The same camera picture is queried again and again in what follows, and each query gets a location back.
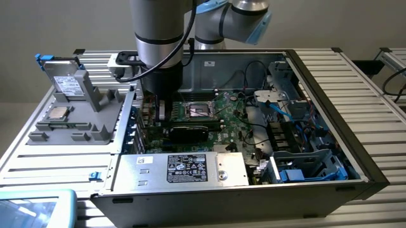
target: tablet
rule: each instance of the tablet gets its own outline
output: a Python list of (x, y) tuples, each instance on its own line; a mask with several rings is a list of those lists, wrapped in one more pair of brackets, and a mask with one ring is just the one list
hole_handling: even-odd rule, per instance
[(75, 191), (0, 191), (3, 228), (73, 228), (75, 220)]

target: robotic arm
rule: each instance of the robotic arm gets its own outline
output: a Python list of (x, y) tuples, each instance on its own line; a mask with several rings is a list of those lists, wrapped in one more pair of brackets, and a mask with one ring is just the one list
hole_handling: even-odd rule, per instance
[(196, 49), (224, 48), (224, 38), (256, 44), (270, 22), (268, 4), (266, 0), (130, 0), (130, 5), (138, 52), (120, 52), (116, 64), (140, 66), (142, 74), (122, 79), (124, 73), (115, 73), (115, 78), (119, 82), (142, 79), (143, 87), (155, 94), (155, 119), (167, 121), (171, 96), (182, 86), (183, 44), (195, 18)]

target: white wall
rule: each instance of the white wall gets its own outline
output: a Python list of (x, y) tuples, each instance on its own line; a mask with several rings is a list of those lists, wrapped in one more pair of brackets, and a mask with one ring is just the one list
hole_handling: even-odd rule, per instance
[[(270, 0), (270, 7), (256, 48), (341, 47), (373, 58), (379, 47), (406, 47), (406, 0)], [(49, 82), (33, 55), (69, 56), (76, 48), (135, 49), (128, 0), (3, 0), (0, 102), (37, 102)]]

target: sticker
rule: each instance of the sticker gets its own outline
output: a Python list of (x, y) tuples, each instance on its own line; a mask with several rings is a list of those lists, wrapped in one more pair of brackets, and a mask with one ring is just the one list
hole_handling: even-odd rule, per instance
[(206, 154), (168, 155), (166, 180), (170, 183), (208, 181)]
[(207, 67), (215, 67), (216, 66), (216, 62), (215, 61), (204, 61), (204, 66)]
[(154, 157), (138, 157), (138, 165), (140, 164), (152, 164), (154, 162)]
[(75, 77), (53, 77), (55, 82), (65, 96), (83, 96), (83, 91)]

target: gray floor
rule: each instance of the gray floor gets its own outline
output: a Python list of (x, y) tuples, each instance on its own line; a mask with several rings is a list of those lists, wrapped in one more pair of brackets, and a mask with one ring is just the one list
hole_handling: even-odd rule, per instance
[(0, 103), (0, 157), (29, 118), (37, 103)]

